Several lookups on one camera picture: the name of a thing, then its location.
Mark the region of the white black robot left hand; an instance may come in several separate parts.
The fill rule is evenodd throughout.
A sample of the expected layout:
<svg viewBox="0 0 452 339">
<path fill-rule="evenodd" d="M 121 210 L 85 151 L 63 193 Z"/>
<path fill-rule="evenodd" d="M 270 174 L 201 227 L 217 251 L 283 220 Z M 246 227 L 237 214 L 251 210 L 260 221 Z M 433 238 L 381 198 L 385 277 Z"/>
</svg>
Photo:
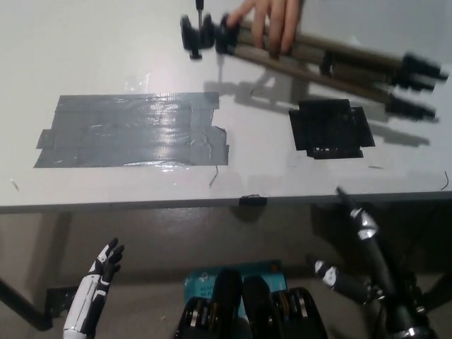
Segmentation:
<svg viewBox="0 0 452 339">
<path fill-rule="evenodd" d="M 119 272 L 124 246 L 114 238 L 98 254 L 81 280 L 69 309 L 63 338 L 94 338 L 114 275 Z"/>
</svg>

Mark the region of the person's bare hand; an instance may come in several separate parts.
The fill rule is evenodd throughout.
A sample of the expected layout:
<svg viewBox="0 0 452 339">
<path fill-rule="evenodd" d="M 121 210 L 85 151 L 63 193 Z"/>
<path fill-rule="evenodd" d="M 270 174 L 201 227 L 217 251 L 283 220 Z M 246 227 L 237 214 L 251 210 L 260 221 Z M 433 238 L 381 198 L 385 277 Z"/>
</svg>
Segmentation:
<svg viewBox="0 0 452 339">
<path fill-rule="evenodd" d="M 234 28 L 252 10 L 254 19 L 251 34 L 254 46 L 264 47 L 264 31 L 266 19 L 268 26 L 268 52 L 272 57 L 287 54 L 295 40 L 297 26 L 302 13 L 303 1 L 261 0 L 243 1 L 242 4 L 227 17 L 227 27 Z"/>
</svg>

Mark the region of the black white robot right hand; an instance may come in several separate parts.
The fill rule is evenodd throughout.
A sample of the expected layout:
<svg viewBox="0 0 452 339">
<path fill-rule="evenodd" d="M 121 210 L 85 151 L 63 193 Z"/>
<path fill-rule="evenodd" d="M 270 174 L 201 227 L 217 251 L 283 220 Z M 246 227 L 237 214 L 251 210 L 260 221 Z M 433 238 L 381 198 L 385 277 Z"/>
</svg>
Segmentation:
<svg viewBox="0 0 452 339">
<path fill-rule="evenodd" d="M 347 206 L 349 219 L 359 238 L 364 258 L 370 269 L 370 283 L 341 273 L 335 266 L 314 255 L 307 255 L 307 263 L 320 279 L 333 291 L 358 304 L 378 299 L 386 312 L 385 329 L 390 338 L 435 338 L 426 312 L 415 294 L 415 286 L 403 277 L 401 270 L 380 236 L 373 217 L 355 203 L 342 188 L 337 195 Z"/>
</svg>

